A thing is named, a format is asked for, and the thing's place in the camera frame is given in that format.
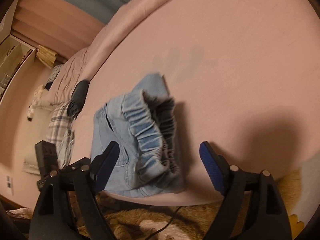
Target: denim jeans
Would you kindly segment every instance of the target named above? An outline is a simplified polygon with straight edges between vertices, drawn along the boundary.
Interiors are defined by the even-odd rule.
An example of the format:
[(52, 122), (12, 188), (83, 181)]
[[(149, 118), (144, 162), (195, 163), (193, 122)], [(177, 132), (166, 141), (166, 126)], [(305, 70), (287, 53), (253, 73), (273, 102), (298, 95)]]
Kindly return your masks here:
[(154, 73), (96, 112), (91, 159), (111, 141), (120, 146), (106, 191), (146, 197), (183, 190), (174, 106), (162, 77)]

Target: electrical outlet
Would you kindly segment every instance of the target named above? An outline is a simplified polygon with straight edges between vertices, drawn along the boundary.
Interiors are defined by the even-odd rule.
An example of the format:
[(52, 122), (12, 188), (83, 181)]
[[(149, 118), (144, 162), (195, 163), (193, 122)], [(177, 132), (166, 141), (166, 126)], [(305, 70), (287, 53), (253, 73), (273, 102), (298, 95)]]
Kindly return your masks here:
[(10, 176), (7, 176), (7, 193), (10, 196), (13, 196), (13, 183), (12, 178)]

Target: wall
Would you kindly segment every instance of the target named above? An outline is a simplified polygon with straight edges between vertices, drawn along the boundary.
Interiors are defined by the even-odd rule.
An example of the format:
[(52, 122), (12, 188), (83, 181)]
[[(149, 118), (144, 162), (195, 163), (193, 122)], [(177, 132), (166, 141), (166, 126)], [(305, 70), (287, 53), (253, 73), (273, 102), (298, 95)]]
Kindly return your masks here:
[[(26, 113), (34, 90), (45, 83), (49, 74), (50, 70), (36, 59), (15, 91), (0, 128), (0, 194), (30, 208), (34, 208), (39, 195), (36, 182), (40, 177), (22, 171), (25, 149), (34, 147), (25, 138), (42, 127), (30, 129)], [(13, 179), (13, 196), (7, 193), (6, 176)]]

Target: pink bed sheet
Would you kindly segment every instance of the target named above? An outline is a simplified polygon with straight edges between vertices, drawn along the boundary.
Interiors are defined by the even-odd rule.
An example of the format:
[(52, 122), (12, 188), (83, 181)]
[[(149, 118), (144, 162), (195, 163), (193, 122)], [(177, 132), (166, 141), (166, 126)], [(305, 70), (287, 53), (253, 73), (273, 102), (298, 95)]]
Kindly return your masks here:
[[(78, 60), (77, 56), (68, 61), (53, 83), (47, 100), (60, 104), (70, 100), (78, 81), (90, 81), (102, 64), (107, 60), (119, 43), (145, 18), (169, 0), (131, 0), (122, 6), (111, 21), (94, 38), (91, 45), (84, 49)], [(70, 75), (69, 67), (77, 69), (77, 74)]]
[(187, 190), (114, 197), (164, 206), (220, 199), (199, 157), (202, 141), (229, 163), (276, 178), (319, 152), (320, 21), (307, 0), (170, 0), (146, 15), (113, 52), (95, 49), (97, 73), (84, 69), (80, 79), (94, 77), (73, 124), (71, 161), (90, 156), (95, 111), (160, 71), (177, 102)]

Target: black cable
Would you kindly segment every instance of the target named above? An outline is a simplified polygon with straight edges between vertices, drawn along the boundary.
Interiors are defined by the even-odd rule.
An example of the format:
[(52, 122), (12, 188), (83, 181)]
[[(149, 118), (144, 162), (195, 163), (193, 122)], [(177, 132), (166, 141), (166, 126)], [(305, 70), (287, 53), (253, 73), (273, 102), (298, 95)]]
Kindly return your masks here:
[(148, 236), (146, 239), (144, 240), (150, 240), (153, 236), (155, 236), (156, 234), (159, 234), (160, 232), (162, 232), (163, 230), (165, 230), (170, 224), (171, 222), (174, 220), (176, 214), (178, 213), (179, 209), (182, 208), (182, 207), (178, 207), (176, 209), (176, 211), (174, 212), (174, 214), (172, 215), (172, 217), (170, 218), (169, 222), (161, 229), (159, 229), (158, 231), (152, 233), (150, 236)]

